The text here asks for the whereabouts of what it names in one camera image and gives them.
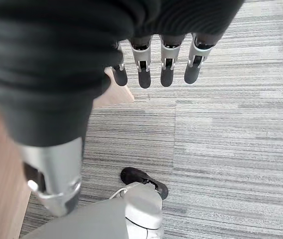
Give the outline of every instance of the striped carpet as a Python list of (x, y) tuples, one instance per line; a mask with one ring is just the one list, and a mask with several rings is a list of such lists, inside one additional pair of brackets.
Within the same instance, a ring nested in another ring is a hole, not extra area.
[[(134, 166), (169, 187), (166, 239), (283, 239), (283, 0), (245, 3), (194, 85), (183, 81), (190, 42), (164, 88), (153, 38), (147, 90), (122, 45), (136, 102), (92, 113), (79, 207)], [(51, 219), (32, 195), (21, 236)]]

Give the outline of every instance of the robotic hand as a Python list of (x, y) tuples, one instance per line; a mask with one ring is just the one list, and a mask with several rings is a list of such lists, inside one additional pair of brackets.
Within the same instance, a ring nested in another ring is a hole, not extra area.
[(83, 139), (93, 99), (127, 76), (119, 41), (129, 39), (139, 83), (150, 86), (150, 43), (161, 36), (168, 87), (185, 34), (185, 82), (194, 83), (243, 0), (0, 0), (0, 113), (23, 155), (29, 187), (55, 216), (81, 187)]

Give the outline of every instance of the robotic finger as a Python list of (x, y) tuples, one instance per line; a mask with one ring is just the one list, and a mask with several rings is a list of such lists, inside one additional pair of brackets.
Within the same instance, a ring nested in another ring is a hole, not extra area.
[(196, 37), (196, 33), (192, 33), (192, 42), (189, 50), (188, 64), (185, 71), (185, 82), (194, 83), (199, 75), (199, 70), (203, 62), (207, 59), (214, 45), (205, 44)]
[(140, 86), (147, 89), (151, 84), (150, 62), (151, 62), (151, 36), (130, 39), (135, 64), (138, 70), (138, 81)]
[[(116, 43), (115, 48), (119, 51), (122, 50), (121, 44), (119, 42)], [(114, 78), (116, 83), (119, 86), (125, 86), (127, 84), (127, 74), (124, 65), (124, 59), (122, 59), (117, 66), (112, 66), (112, 71), (114, 74)]]
[(168, 87), (172, 84), (173, 69), (178, 59), (178, 54), (185, 35), (161, 36), (161, 75), (162, 86)]

